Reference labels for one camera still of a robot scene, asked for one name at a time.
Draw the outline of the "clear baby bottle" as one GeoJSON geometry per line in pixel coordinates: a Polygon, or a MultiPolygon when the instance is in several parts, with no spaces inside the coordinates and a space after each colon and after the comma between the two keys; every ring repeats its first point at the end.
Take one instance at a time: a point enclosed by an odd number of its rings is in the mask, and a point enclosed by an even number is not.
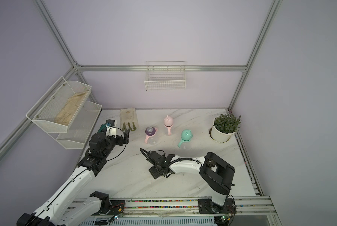
{"type": "Polygon", "coordinates": [[[158,143],[158,138],[157,136],[147,136],[145,142],[148,145],[156,145],[158,143]]]}

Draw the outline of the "purple nipple collar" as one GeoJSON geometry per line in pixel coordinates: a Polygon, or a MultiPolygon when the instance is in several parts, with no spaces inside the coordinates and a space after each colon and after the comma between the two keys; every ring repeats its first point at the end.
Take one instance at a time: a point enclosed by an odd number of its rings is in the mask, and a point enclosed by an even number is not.
{"type": "Polygon", "coordinates": [[[155,127],[147,127],[146,130],[145,130],[145,134],[147,136],[154,136],[157,132],[157,129],[155,127]]]}

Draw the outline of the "mint green bottle cap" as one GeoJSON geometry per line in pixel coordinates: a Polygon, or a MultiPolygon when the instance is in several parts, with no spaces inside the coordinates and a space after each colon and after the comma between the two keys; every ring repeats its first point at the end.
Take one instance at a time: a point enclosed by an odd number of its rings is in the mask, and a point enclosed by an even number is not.
{"type": "Polygon", "coordinates": [[[193,137],[192,131],[187,129],[187,130],[183,130],[181,133],[181,139],[184,141],[190,141],[193,137]]]}

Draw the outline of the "pink bottle cap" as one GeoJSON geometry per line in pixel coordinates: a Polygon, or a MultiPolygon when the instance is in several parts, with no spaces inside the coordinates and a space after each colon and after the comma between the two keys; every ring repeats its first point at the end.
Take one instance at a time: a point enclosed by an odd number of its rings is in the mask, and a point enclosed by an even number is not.
{"type": "Polygon", "coordinates": [[[174,120],[171,116],[167,115],[165,118],[164,118],[164,125],[165,127],[171,127],[173,126],[174,124],[174,120]]]}

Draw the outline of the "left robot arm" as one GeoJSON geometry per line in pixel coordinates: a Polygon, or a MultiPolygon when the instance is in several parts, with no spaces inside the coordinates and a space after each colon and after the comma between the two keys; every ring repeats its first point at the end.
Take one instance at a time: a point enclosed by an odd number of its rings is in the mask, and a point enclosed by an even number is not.
{"type": "Polygon", "coordinates": [[[69,179],[32,214],[24,213],[18,226],[78,226],[93,214],[108,215],[113,212],[110,196],[95,191],[79,207],[67,211],[83,188],[92,181],[109,161],[108,155],[116,146],[129,143],[129,131],[123,135],[96,133],[89,142],[89,149],[78,163],[69,179]]]}

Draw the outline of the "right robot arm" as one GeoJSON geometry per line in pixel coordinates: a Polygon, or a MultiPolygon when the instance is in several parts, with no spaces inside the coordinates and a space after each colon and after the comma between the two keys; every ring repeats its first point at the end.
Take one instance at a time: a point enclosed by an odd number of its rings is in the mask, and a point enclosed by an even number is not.
{"type": "Polygon", "coordinates": [[[234,186],[235,168],[215,153],[208,152],[205,156],[193,158],[166,155],[163,150],[147,151],[141,148],[140,152],[152,164],[149,172],[154,179],[180,173],[200,175],[214,191],[211,196],[213,204],[224,207],[234,186]]]}

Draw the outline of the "green rubber glove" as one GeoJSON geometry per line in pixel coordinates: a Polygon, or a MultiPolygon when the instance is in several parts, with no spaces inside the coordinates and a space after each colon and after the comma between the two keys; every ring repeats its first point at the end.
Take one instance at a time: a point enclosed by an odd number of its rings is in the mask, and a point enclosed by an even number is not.
{"type": "Polygon", "coordinates": [[[106,126],[104,124],[100,126],[98,133],[106,133],[106,126]]]}

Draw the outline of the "beige glove green fingertips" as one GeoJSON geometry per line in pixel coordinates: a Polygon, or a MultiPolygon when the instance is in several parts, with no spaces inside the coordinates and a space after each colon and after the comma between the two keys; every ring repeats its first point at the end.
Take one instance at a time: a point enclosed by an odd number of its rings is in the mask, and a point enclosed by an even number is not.
{"type": "Polygon", "coordinates": [[[120,128],[123,131],[136,131],[139,129],[135,108],[125,108],[120,110],[120,128]]]}

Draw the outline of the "lower white mesh shelf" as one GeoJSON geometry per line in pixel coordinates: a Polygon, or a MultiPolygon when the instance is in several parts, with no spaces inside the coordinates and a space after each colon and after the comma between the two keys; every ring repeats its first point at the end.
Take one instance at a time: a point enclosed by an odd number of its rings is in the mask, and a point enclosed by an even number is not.
{"type": "Polygon", "coordinates": [[[83,149],[101,110],[101,105],[86,101],[68,132],[60,133],[56,141],[65,149],[83,149]]]}

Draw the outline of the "white mesh shelf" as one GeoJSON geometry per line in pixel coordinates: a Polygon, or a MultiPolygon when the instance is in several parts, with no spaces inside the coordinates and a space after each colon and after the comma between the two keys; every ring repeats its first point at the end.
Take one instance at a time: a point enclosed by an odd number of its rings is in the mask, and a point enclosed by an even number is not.
{"type": "Polygon", "coordinates": [[[26,118],[46,133],[67,133],[74,119],[91,93],[90,85],[60,77],[54,85],[26,114],[26,118]],[[78,99],[70,113],[63,119],[68,102],[78,99]]]}
{"type": "Polygon", "coordinates": [[[65,149],[83,149],[101,110],[101,105],[86,101],[68,132],[60,133],[56,141],[65,149]]]}

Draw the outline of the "beige glove in shelf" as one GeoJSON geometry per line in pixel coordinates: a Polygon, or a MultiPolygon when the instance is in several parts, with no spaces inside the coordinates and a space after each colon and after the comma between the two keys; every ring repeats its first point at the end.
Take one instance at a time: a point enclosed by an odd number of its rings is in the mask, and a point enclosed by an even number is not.
{"type": "Polygon", "coordinates": [[[70,98],[68,98],[65,106],[55,117],[54,122],[57,124],[68,126],[86,95],[87,91],[75,93],[70,98]]]}

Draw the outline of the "upper white mesh shelf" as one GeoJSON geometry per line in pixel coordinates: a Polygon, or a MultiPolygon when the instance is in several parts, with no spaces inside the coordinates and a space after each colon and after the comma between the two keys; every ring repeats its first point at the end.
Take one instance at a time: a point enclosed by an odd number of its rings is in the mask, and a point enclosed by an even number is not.
{"type": "Polygon", "coordinates": [[[67,133],[74,119],[91,93],[90,85],[60,77],[54,85],[26,114],[26,118],[46,133],[67,133]],[[78,99],[70,113],[63,119],[68,102],[78,99]]]}

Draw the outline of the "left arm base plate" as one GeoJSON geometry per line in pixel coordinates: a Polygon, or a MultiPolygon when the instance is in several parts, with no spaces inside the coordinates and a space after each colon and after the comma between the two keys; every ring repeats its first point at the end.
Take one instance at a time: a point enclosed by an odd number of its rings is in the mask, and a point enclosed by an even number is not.
{"type": "Polygon", "coordinates": [[[125,207],[124,200],[110,200],[104,201],[100,205],[98,212],[94,213],[94,216],[116,216],[124,212],[125,207]]]}

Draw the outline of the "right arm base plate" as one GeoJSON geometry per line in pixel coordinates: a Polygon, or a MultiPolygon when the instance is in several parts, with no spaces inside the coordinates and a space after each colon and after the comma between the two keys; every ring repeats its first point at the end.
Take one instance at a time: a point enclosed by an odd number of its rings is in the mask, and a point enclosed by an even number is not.
{"type": "Polygon", "coordinates": [[[199,199],[198,207],[200,214],[236,214],[234,199],[226,199],[224,205],[215,204],[211,199],[199,199]]]}

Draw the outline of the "aluminium front rail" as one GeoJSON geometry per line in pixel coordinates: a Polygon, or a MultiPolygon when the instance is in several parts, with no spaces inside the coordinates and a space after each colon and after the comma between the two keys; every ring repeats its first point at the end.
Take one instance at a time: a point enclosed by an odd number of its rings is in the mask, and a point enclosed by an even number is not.
{"type": "MultiPolygon", "coordinates": [[[[235,215],[276,215],[277,212],[269,197],[236,197],[234,199],[237,213],[235,215]]],[[[173,217],[191,216],[199,213],[199,198],[179,198],[179,199],[126,199],[123,214],[131,217],[173,217]]],[[[85,210],[85,214],[93,216],[93,210],[88,210],[88,200],[74,200],[67,208],[62,210],[61,220],[68,214],[77,211],[79,208],[85,210]]]]}

